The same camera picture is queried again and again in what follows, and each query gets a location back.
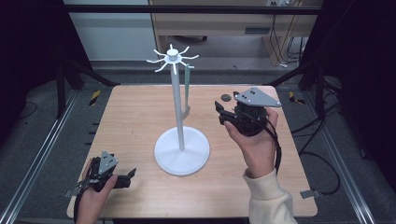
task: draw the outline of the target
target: round white base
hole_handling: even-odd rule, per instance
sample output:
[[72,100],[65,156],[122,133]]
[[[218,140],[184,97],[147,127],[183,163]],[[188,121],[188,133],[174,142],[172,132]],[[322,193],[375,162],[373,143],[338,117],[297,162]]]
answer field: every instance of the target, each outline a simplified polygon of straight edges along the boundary
[[171,175],[191,175],[200,170],[209,158],[210,146],[203,133],[186,126],[183,133],[183,151],[179,148],[177,128],[163,133],[155,144],[155,160]]

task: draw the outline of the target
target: sleeve cuff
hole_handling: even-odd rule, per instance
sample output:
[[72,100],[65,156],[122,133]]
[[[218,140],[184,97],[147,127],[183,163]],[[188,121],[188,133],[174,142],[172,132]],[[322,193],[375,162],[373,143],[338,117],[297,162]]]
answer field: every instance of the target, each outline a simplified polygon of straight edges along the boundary
[[244,179],[250,188],[251,197],[256,200],[271,200],[282,196],[285,191],[279,186],[276,178],[276,170],[274,169],[268,175],[260,178],[252,179],[248,177],[249,171],[246,169]]

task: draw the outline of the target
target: human arm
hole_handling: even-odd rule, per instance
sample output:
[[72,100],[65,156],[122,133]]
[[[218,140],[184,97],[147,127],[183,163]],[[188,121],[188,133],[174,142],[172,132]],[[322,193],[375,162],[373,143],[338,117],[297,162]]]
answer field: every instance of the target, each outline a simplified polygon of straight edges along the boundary
[[[266,112],[268,121],[275,128],[278,114],[270,108],[266,108]],[[277,182],[274,168],[276,145],[271,135],[262,131],[246,137],[231,122],[225,121],[224,126],[240,147],[247,164],[244,179],[251,191],[250,223],[297,223],[293,217],[292,198]],[[270,124],[267,128],[274,131]]]
[[[87,174],[91,161],[85,167],[83,174]],[[103,208],[105,207],[106,200],[110,191],[114,188],[117,182],[117,175],[111,176],[103,189],[96,192],[93,188],[89,187],[84,190],[81,200],[78,205],[78,218],[76,224],[95,224]]]

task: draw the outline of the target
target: sleeve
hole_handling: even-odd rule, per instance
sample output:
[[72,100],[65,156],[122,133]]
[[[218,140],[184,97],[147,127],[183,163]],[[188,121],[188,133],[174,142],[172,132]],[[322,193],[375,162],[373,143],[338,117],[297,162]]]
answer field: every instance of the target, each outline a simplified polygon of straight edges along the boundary
[[250,224],[297,223],[293,216],[291,195],[279,186],[275,170],[256,179],[248,177],[248,170],[246,170],[244,179],[251,192]]

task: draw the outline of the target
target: table top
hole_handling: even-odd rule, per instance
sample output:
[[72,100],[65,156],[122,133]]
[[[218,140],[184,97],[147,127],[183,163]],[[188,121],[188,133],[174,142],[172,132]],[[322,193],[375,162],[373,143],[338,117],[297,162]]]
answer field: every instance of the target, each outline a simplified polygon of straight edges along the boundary
[[[214,102],[230,111],[236,101],[223,102],[220,96],[232,96],[234,91],[250,87],[190,85],[191,111],[183,125],[206,136],[210,155],[201,170],[183,177],[169,175],[154,158],[158,138],[177,126],[172,86],[114,87],[86,162],[105,150],[119,160],[115,174],[127,175],[134,168],[136,173],[128,189],[111,191],[101,217],[248,217],[250,191],[242,178],[247,166],[238,145],[219,124]],[[274,87],[257,88],[278,100]],[[180,92],[183,99],[183,86]],[[294,215],[312,217],[318,209],[313,198],[303,199],[300,195],[309,185],[289,125],[282,107],[273,109],[279,115],[276,131],[283,154],[279,183],[293,197]],[[70,217],[74,200],[75,197],[67,208]]]

